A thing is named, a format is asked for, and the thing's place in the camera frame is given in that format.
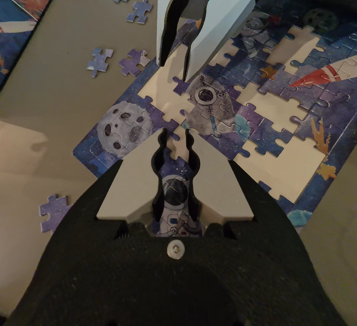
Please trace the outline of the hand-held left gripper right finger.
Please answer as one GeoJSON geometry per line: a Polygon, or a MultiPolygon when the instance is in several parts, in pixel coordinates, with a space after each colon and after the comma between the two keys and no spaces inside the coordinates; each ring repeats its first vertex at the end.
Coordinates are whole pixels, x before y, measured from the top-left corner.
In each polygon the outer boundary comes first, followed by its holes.
{"type": "Polygon", "coordinates": [[[229,221],[251,221],[253,212],[231,168],[231,162],[204,140],[196,130],[186,129],[189,152],[188,209],[193,221],[208,227],[229,221]]]}

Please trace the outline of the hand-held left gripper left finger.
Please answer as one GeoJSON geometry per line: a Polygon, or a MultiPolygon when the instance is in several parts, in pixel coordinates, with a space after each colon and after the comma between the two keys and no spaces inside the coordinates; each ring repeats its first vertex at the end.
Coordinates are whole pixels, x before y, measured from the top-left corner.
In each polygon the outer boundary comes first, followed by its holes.
{"type": "Polygon", "coordinates": [[[96,215],[99,220],[137,221],[146,214],[160,220],[164,207],[160,169],[167,129],[161,128],[125,156],[96,215]]]}

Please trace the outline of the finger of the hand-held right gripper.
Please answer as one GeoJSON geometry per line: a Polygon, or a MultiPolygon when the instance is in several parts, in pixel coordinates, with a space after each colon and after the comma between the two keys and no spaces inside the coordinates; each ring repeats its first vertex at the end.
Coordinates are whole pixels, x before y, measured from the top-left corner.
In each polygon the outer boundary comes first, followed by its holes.
{"type": "Polygon", "coordinates": [[[208,0],[200,28],[186,52],[183,79],[191,81],[253,10],[255,0],[208,0]]]}
{"type": "Polygon", "coordinates": [[[180,13],[174,0],[157,0],[157,64],[163,67],[176,38],[180,13]]]}

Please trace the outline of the purple jigsaw puzzle piece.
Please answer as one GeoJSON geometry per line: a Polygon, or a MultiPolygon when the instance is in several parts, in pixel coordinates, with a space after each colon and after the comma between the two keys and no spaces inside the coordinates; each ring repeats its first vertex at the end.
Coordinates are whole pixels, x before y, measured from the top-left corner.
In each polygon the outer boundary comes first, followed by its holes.
{"type": "Polygon", "coordinates": [[[41,233],[51,232],[53,234],[71,207],[72,204],[68,204],[66,195],[52,194],[48,196],[47,203],[41,204],[38,208],[39,216],[48,216],[47,220],[40,223],[41,233]]]}
{"type": "Polygon", "coordinates": [[[123,58],[118,63],[122,68],[122,74],[125,76],[131,74],[133,77],[137,77],[141,72],[141,69],[137,65],[140,64],[142,67],[145,67],[150,62],[150,59],[147,58],[147,52],[144,50],[137,51],[136,49],[132,49],[127,53],[127,56],[130,57],[130,60],[123,58]]]}

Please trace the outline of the space jigsaw puzzle board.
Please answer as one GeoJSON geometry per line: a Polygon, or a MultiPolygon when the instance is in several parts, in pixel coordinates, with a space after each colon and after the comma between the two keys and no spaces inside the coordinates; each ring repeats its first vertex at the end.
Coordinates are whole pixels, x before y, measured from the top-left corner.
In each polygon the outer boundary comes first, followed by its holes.
{"type": "Polygon", "coordinates": [[[188,84],[181,63],[195,25],[179,30],[171,66],[135,66],[137,78],[73,156],[98,178],[165,127],[165,208],[152,231],[198,236],[187,206],[193,128],[304,226],[356,145],[356,14],[316,0],[260,0],[188,84]]]}

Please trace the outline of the illustrated puzzle box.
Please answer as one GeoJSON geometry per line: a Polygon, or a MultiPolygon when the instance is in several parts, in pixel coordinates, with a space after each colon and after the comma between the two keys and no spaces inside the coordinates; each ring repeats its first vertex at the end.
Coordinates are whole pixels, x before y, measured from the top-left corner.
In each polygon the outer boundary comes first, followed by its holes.
{"type": "Polygon", "coordinates": [[[0,0],[1,89],[50,1],[0,0]]]}

